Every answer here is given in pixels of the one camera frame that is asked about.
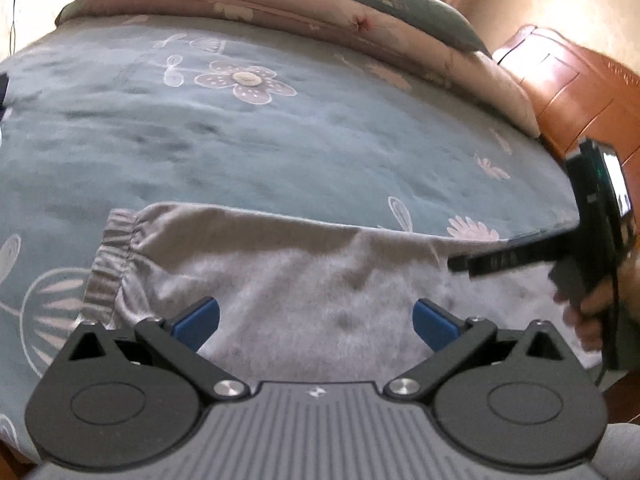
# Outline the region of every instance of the hand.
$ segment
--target hand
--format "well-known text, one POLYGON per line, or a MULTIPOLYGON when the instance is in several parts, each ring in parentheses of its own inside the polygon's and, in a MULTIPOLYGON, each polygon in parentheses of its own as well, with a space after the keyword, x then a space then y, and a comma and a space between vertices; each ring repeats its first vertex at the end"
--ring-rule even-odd
MULTIPOLYGON (((640 323, 640 258, 633 253, 618 269, 620 301, 626 305, 629 315, 640 323)), ((556 303, 566 300, 561 294, 554 296, 556 303)), ((579 306, 567 306, 562 316, 564 322, 574 327, 575 335, 587 351, 602 350, 602 323, 594 316, 613 303, 611 278, 602 280, 579 306)))

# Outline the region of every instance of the folded blanket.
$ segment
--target folded blanket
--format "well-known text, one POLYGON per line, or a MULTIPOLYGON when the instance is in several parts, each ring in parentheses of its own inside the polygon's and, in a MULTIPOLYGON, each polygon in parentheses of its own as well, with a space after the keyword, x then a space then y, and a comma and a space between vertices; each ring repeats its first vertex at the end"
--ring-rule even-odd
POLYGON ((421 297, 505 328, 549 319, 583 365, 599 361, 562 323, 547 265, 473 281, 447 270, 448 254, 480 247, 213 205, 115 210, 82 315, 131 325, 213 296, 220 328, 200 353, 252 386, 267 379, 385 383, 431 352, 412 329, 421 297))
POLYGON ((56 23, 79 16, 173 14, 250 22, 322 41, 338 38, 335 43, 347 46, 348 42, 350 48, 425 79, 433 80, 435 74, 497 109, 530 136, 540 134, 524 90, 482 53, 459 52, 393 16, 353 0, 232 1, 76 0, 62 10, 56 23))

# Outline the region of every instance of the gray cloth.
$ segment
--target gray cloth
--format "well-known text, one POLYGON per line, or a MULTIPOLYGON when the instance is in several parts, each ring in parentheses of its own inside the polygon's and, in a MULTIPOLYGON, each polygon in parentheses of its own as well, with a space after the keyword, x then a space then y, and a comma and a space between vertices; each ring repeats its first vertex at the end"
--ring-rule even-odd
MULTIPOLYGON (((472 249, 479 244, 212 205, 114 210, 82 316, 131 325, 214 296, 220 328, 200 354, 251 386, 385 383, 430 354, 412 331, 412 306, 423 296, 508 328, 550 319, 578 358, 591 361, 559 320, 547 266, 475 282, 450 274, 446 256, 472 249)), ((639 430, 609 427, 595 460, 601 473, 637 480, 639 430)))
POLYGON ((610 424, 607 427, 593 465, 610 480, 640 478, 640 426, 610 424))

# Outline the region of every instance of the wooden headboard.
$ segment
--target wooden headboard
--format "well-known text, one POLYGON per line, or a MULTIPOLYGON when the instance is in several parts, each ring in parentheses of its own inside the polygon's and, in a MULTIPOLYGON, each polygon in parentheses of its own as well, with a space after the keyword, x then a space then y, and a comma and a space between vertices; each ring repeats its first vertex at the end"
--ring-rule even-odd
MULTIPOLYGON (((520 28, 494 60, 529 95, 542 141, 557 160, 584 136, 615 147, 640 225, 640 76, 534 25, 520 28)), ((610 423, 640 424, 640 372, 627 374, 605 399, 610 423)))

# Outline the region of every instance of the gray pillow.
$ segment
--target gray pillow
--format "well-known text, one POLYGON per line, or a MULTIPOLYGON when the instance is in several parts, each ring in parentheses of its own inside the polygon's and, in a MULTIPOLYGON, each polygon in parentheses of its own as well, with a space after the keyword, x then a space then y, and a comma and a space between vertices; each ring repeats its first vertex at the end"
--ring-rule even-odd
POLYGON ((440 0, 355 0, 390 14, 461 52, 489 51, 471 24, 440 0))

